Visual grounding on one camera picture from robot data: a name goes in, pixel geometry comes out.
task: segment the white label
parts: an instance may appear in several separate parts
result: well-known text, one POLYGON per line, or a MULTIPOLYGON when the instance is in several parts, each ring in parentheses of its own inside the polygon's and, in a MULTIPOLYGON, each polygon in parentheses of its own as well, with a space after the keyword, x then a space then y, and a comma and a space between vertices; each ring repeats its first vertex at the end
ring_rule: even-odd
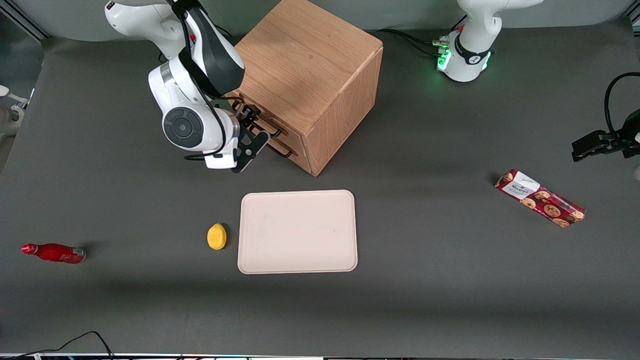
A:
POLYGON ((540 184, 529 176, 518 171, 513 181, 502 188, 502 191, 522 200, 540 189, 540 184))

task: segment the table surface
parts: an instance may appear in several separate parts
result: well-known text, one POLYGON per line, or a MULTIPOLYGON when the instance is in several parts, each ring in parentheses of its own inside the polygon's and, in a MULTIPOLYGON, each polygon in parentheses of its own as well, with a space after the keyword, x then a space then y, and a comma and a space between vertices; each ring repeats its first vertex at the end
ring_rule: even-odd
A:
MULTIPOLYGON (((318 178, 269 151, 242 174, 182 160, 148 90, 149 42, 45 42, 0 177, 0 350, 97 330, 116 352, 640 357, 640 159, 571 159, 605 128, 610 80, 639 69, 628 21, 507 29, 468 84, 379 36, 376 106, 318 178), (586 219, 561 229, 494 189, 511 168, 586 219), (355 195, 355 270, 240 273, 243 196, 327 189, 355 195), (215 222, 230 232, 219 252, 215 222), (20 253, 27 241, 89 258, 47 263, 20 253)), ((616 127, 639 101, 622 81, 616 127)), ((68 351, 102 352, 90 339, 68 351)))

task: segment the bottle cap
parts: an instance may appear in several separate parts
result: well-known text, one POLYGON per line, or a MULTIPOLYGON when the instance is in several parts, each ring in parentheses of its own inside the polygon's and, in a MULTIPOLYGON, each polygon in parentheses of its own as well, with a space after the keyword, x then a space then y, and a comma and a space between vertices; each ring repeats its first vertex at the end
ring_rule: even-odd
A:
POLYGON ((21 250, 25 254, 34 254, 36 251, 38 251, 38 245, 24 244, 21 250))

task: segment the green led light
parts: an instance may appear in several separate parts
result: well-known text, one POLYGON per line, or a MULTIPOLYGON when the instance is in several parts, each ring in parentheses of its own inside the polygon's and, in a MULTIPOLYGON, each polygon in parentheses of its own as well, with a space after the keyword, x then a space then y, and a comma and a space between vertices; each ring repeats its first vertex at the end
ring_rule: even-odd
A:
POLYGON ((486 55, 486 60, 484 61, 484 65, 482 65, 482 69, 486 69, 487 64, 489 64, 489 58, 491 57, 491 51, 486 55))
POLYGON ((444 70, 447 68, 447 64, 449 64, 449 59, 451 59, 451 50, 446 50, 440 57, 441 59, 438 60, 438 69, 444 70))

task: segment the yellow sponge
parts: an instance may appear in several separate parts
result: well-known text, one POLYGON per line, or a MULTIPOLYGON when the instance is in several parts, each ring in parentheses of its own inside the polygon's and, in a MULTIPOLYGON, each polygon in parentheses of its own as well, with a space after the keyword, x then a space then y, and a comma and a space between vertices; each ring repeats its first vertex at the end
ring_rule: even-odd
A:
POLYGON ((207 243, 214 250, 222 250, 227 244, 227 231, 222 224, 214 224, 207 232, 207 243))

